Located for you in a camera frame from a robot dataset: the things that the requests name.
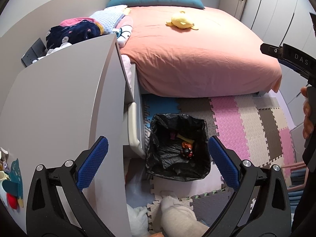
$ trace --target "metal screw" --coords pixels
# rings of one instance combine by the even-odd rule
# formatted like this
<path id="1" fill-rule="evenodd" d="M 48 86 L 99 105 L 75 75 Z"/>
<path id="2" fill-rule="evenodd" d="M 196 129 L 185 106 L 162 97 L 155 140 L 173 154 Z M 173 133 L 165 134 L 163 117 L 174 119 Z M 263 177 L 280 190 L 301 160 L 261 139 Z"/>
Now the metal screw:
<path id="1" fill-rule="evenodd" d="M 251 162 L 247 161 L 247 160 L 245 160 L 242 164 L 244 164 L 244 166 L 246 166 L 246 167 L 250 167 L 251 166 Z"/>
<path id="2" fill-rule="evenodd" d="M 280 171 L 280 167 L 279 167 L 278 165 L 273 165 L 273 169 L 274 169 L 275 171 Z"/>
<path id="3" fill-rule="evenodd" d="M 72 166 L 72 164 L 74 164 L 73 161 L 66 161 L 66 162 L 65 162 L 65 166 L 66 166 L 66 167 L 70 167 L 70 166 Z"/>
<path id="4" fill-rule="evenodd" d="M 41 171 L 43 169 L 43 165 L 38 165 L 37 167 L 36 167 L 36 170 L 37 171 Z"/>

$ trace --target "foam floor mat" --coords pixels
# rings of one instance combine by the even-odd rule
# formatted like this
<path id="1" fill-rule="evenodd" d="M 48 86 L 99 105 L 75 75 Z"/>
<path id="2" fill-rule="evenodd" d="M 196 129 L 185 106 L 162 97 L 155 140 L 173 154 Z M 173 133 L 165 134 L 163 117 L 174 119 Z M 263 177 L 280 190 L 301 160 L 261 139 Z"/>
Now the foam floor mat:
<path id="1" fill-rule="evenodd" d="M 156 113 L 185 113 L 205 119 L 209 136 L 217 135 L 226 148 L 234 150 L 255 166 L 270 168 L 294 163 L 290 130 L 277 100 L 272 97 L 240 95 L 214 98 L 164 98 L 143 95 L 146 144 L 150 136 L 150 121 Z M 283 171 L 289 184 L 290 171 Z M 192 197 L 193 211 L 199 220 L 212 225 L 229 200 L 228 189 L 221 188 L 221 175 L 216 165 L 203 180 L 178 182 L 154 177 L 154 204 L 159 206 L 160 191 L 174 191 L 179 198 Z M 247 221 L 256 195 L 253 194 L 240 221 Z"/>

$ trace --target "electrical outlet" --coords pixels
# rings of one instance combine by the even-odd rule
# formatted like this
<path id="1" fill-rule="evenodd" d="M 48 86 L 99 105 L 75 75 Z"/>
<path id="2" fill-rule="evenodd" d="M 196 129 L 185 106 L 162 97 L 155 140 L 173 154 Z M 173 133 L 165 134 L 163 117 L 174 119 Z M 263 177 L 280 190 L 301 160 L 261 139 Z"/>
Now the electrical outlet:
<path id="1" fill-rule="evenodd" d="M 25 65 L 25 67 L 31 65 L 34 60 L 37 60 L 37 58 L 46 55 L 45 50 L 46 47 L 42 40 L 40 38 L 37 39 L 36 42 L 28 49 L 28 51 L 22 57 L 22 63 Z"/>

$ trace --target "white cloth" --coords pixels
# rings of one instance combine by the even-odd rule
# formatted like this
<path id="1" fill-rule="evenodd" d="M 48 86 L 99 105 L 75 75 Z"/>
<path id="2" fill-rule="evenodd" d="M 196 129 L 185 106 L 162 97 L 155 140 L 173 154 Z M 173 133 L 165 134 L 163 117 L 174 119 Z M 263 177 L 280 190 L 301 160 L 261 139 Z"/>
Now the white cloth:
<path id="1" fill-rule="evenodd" d="M 121 4 L 121 5 L 107 7 L 104 9 L 104 11 L 105 10 L 119 10 L 119 11 L 123 12 L 126 8 L 127 8 L 127 5 Z"/>
<path id="2" fill-rule="evenodd" d="M 57 51 L 59 51 L 59 50 L 61 50 L 61 49 L 64 49 L 64 48 L 66 48 L 66 47 L 68 47 L 68 46 L 71 46 L 71 43 L 70 43 L 70 42 L 62 43 L 62 45 L 61 45 L 60 47 L 57 47 L 57 48 L 55 48 L 55 49 L 49 49 L 48 52 L 47 52 L 47 54 L 46 54 L 45 56 L 37 58 L 37 60 L 32 61 L 32 63 L 37 62 L 38 60 L 40 60 L 40 59 L 42 59 L 42 58 L 44 58 L 44 57 L 46 57 L 46 56 L 48 56 L 48 55 L 50 55 L 50 54 L 52 54 L 52 53 L 54 53 L 54 52 L 57 52 Z"/>
<path id="3" fill-rule="evenodd" d="M 130 85 L 130 88 L 132 88 L 132 64 L 131 60 L 127 55 L 122 55 L 122 61 L 124 64 L 125 72 L 127 75 L 128 84 Z"/>
<path id="4" fill-rule="evenodd" d="M 128 219 L 130 221 L 130 227 L 133 237 L 147 237 L 150 236 L 148 232 L 148 218 L 147 208 L 137 207 L 132 208 L 129 204 L 127 205 Z"/>
<path id="5" fill-rule="evenodd" d="M 190 208 L 181 205 L 172 192 L 162 199 L 161 211 L 161 226 L 168 237 L 201 237 L 208 230 L 206 225 L 197 221 Z"/>
<path id="6" fill-rule="evenodd" d="M 116 33 L 118 46 L 123 48 L 132 34 L 133 27 L 130 25 L 122 26 L 121 28 L 113 28 L 113 33 Z"/>

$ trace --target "blue gripper pad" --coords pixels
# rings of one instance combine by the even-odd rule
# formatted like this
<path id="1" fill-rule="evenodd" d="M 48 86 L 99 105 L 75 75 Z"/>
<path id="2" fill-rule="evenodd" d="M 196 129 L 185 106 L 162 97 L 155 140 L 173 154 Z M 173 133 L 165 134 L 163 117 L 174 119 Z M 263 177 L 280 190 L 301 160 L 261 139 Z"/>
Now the blue gripper pad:
<path id="1" fill-rule="evenodd" d="M 209 153 L 219 169 L 219 172 L 223 176 L 227 186 L 236 191 L 240 186 L 240 182 L 238 170 L 235 165 L 214 137 L 209 138 L 208 147 Z"/>
<path id="2" fill-rule="evenodd" d="M 102 138 L 78 170 L 77 187 L 88 188 L 109 149 L 107 138 Z"/>

